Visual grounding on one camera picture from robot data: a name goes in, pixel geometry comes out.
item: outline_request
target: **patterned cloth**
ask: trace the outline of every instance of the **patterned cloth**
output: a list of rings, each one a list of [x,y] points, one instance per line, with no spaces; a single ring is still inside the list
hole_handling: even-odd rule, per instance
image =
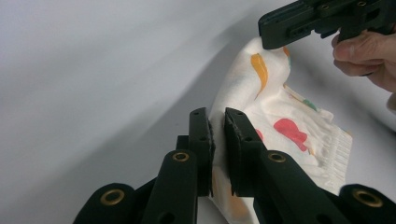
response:
[[[268,149],[291,155],[321,188],[337,194],[345,184],[352,138],[284,83],[290,73],[286,48],[265,50],[259,38],[239,53],[221,86],[209,119],[216,152],[213,202],[230,223],[259,223],[253,199],[231,195],[223,121],[225,107],[244,111]]]

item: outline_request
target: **gray background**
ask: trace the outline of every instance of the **gray background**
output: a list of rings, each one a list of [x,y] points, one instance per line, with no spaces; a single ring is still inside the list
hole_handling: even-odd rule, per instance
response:
[[[0,223],[71,223],[103,185],[153,178],[260,16],[289,2],[0,1]],[[330,41],[289,46],[288,84],[354,136],[347,183],[396,201],[389,93],[334,68]],[[208,199],[198,212],[225,223]]]

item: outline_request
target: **folded fabric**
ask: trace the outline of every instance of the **folded fabric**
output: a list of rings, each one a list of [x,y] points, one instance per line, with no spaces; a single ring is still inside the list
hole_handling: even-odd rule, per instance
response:
[[[291,155],[319,187],[337,194],[345,184],[351,136],[332,124],[332,113],[284,84],[289,73],[288,50],[265,50],[255,38],[235,59],[212,106],[209,119],[217,146],[212,200],[229,223],[259,222],[253,199],[231,194],[223,133],[225,107],[244,111],[266,147]]]

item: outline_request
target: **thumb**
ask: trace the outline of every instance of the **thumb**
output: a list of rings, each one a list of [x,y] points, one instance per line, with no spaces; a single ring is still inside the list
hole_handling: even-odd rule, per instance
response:
[[[361,35],[340,42],[333,56],[341,62],[358,62],[371,59],[394,61],[396,58],[396,35],[363,32]]]

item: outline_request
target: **pink heart print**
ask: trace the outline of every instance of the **pink heart print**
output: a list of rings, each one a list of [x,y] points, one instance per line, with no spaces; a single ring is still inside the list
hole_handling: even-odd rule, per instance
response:
[[[301,151],[305,152],[307,147],[304,145],[307,135],[300,132],[297,125],[291,119],[280,119],[274,124],[274,128],[293,141]]]

